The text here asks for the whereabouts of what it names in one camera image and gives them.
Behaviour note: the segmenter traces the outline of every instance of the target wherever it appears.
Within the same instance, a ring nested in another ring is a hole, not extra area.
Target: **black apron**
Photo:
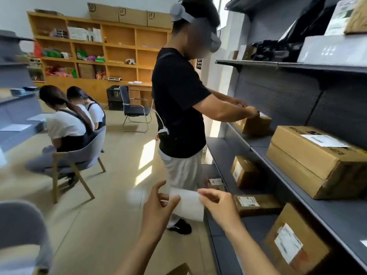
[[[75,113],[72,113],[71,111],[64,110],[64,109],[61,109],[59,111],[68,113],[69,115],[72,115],[72,116],[76,117],[77,119],[79,119],[84,124],[83,119],[79,115],[77,115]],[[93,135],[94,135],[94,133],[88,134],[87,132],[85,132],[81,136],[66,136],[66,137],[63,137],[63,138],[61,138],[61,147],[57,149],[57,152],[67,152],[67,151],[80,150],[80,149],[84,148],[86,145],[88,145],[90,143],[90,141],[93,138]]]
[[[93,104],[97,104],[97,103],[96,103],[96,102],[92,102],[92,103],[90,103],[90,104],[88,105],[88,108],[87,108],[87,110],[88,110],[88,111],[89,111],[89,108],[90,108]],[[106,114],[105,114],[105,112],[103,111],[103,118],[102,118],[102,121],[98,123],[98,128],[97,128],[97,130],[98,130],[98,129],[101,129],[101,128],[102,128],[102,127],[104,127],[104,126],[106,126]]]

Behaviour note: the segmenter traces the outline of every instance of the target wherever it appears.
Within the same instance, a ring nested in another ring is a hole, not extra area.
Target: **seated woman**
[[[52,145],[45,147],[42,154],[30,160],[25,168],[35,173],[52,176],[50,172],[53,163],[52,154],[84,148],[94,138],[94,124],[85,107],[68,101],[59,88],[52,85],[43,86],[40,88],[39,96],[47,106],[56,111],[46,120]],[[58,165],[69,166],[62,158]],[[68,177],[70,185],[77,182],[74,179],[75,173],[68,174]]]
[[[106,115],[101,106],[81,88],[72,86],[67,89],[67,98],[75,105],[84,105],[94,122],[94,129],[101,129],[106,125]]]

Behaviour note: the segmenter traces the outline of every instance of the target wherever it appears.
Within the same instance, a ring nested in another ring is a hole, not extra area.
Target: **chair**
[[[36,258],[15,258],[0,262],[0,274],[36,274],[51,268],[53,251],[42,214],[26,201],[0,202],[0,249],[18,245],[39,245]]]
[[[99,153],[101,152],[103,143],[105,141],[106,127],[104,126],[101,129],[95,130],[94,133],[96,134],[96,137],[84,148],[69,152],[55,152],[53,154],[53,165],[50,171],[52,172],[53,178],[54,203],[57,203],[58,201],[57,182],[59,174],[68,174],[72,172],[74,172],[75,175],[80,179],[80,182],[91,196],[91,199],[94,199],[92,191],[89,189],[88,185],[85,183],[85,180],[80,174],[80,171],[90,168],[97,161],[99,162],[102,171],[106,171],[101,159],[99,158]],[[67,160],[70,163],[70,166],[58,166],[58,160],[60,158]]]
[[[122,102],[123,102],[123,106],[124,106],[124,114],[125,114],[125,120],[124,123],[122,124],[122,127],[124,128],[124,131],[127,132],[142,132],[145,133],[148,131],[149,126],[148,124],[152,121],[152,115],[150,114],[150,108],[149,108],[149,104],[148,101],[146,99],[142,99],[142,98],[130,98],[129,97],[129,92],[128,92],[128,87],[127,86],[120,86],[120,94],[122,97]],[[134,99],[134,100],[144,100],[146,102],[147,107],[144,107],[143,105],[138,105],[138,104],[131,104],[130,100]],[[150,121],[148,121],[146,119],[146,116],[150,116]],[[132,116],[144,116],[145,117],[145,122],[137,122],[137,121],[132,121],[130,119],[130,117]],[[141,130],[126,130],[125,129],[125,123],[127,118],[129,119],[128,123],[137,123],[137,124],[146,124],[146,130],[145,131],[141,131]]]

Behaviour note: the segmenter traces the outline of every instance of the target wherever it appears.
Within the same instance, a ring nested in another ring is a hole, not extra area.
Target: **white t-shirt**
[[[88,110],[89,114],[91,115],[91,118],[92,118],[92,121],[93,122],[101,122],[102,119],[103,119],[103,116],[105,115],[103,113],[103,110],[102,108],[97,104],[97,103],[94,103],[92,104],[90,107],[89,107],[89,110]]]
[[[78,104],[78,106],[89,117],[94,130],[94,123],[91,119],[90,114],[83,105]],[[68,108],[65,108],[65,110],[68,110],[72,114],[75,114],[74,111],[69,110]],[[57,111],[53,113],[46,120],[46,126],[48,129],[48,135],[52,140],[63,138],[66,136],[82,136],[86,132],[85,125],[84,123],[82,123],[81,120],[63,111]]]

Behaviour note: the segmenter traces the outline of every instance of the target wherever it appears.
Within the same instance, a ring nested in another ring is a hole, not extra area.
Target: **tile floor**
[[[114,274],[135,243],[142,205],[152,184],[166,177],[154,140],[154,118],[147,133],[124,132],[122,112],[107,111],[106,118],[105,153],[101,159],[107,172],[101,173],[99,165],[82,171],[96,197],[92,201],[78,183],[53,205],[51,178],[25,171],[25,162],[50,144],[45,133],[8,151],[9,164],[0,169],[0,200],[31,201],[45,217],[55,253],[51,274]],[[196,275],[216,274],[204,223],[190,224],[191,235],[164,233],[145,274],[166,274],[184,262]],[[35,253],[35,248],[8,249],[0,257],[26,253]]]

